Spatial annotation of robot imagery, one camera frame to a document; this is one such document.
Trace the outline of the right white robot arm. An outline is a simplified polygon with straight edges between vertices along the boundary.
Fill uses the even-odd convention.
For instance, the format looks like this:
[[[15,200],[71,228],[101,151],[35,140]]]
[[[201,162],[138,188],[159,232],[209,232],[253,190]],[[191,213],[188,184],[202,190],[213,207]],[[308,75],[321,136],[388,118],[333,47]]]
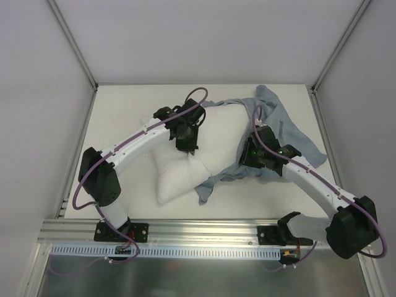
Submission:
[[[276,227],[261,235],[271,244],[286,246],[299,238],[328,244],[333,252],[349,259],[379,239],[374,202],[328,182],[292,145],[281,146],[272,129],[255,126],[245,140],[240,165],[273,171],[297,185],[325,213],[324,218],[291,212]]]

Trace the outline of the grey-blue pillowcase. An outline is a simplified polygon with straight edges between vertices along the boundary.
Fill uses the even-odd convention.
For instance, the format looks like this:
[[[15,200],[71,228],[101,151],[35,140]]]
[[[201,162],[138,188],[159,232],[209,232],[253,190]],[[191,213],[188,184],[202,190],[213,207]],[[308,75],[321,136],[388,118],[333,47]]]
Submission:
[[[248,119],[252,119],[252,113],[257,106],[262,107],[261,121],[268,124],[275,137],[282,145],[292,145],[298,149],[308,162],[315,168],[320,167],[327,161],[327,156],[320,152],[315,143],[303,132],[301,132],[294,122],[290,119],[285,107],[279,97],[268,89],[265,85],[256,87],[256,95],[252,98],[235,98],[222,100],[219,102],[206,101],[202,104],[205,108],[210,107],[244,107],[247,111]],[[205,204],[212,194],[215,184],[219,181],[234,181],[247,177],[258,177],[265,182],[272,182],[280,179],[280,176],[269,169],[251,168],[240,165],[239,159],[243,155],[243,148],[246,139],[252,132],[252,124],[244,125],[244,133],[239,136],[236,148],[236,156],[230,165],[207,178],[203,183],[195,187],[199,196],[200,205]]]

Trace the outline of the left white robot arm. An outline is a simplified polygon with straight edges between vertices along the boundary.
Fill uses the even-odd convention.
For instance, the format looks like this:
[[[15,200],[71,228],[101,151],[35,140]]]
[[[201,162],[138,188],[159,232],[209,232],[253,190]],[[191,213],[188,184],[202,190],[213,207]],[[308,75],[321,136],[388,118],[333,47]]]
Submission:
[[[194,153],[198,149],[198,129],[205,117],[205,109],[190,98],[183,106],[159,109],[124,140],[103,150],[90,147],[83,153],[76,191],[84,189],[92,197],[100,215],[110,223],[107,232],[115,241],[128,237],[130,224],[118,200],[121,173],[152,148],[173,139],[177,150]]]

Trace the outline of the white pillow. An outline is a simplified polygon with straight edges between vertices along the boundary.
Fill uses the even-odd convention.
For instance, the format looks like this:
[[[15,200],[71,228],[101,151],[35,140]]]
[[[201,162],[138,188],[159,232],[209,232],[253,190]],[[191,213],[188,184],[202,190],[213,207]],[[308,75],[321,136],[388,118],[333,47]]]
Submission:
[[[238,168],[251,116],[241,103],[205,107],[194,153],[176,149],[175,141],[156,145],[153,157],[158,169],[157,199],[160,204],[188,192],[196,192],[199,203],[211,196],[215,184]]]

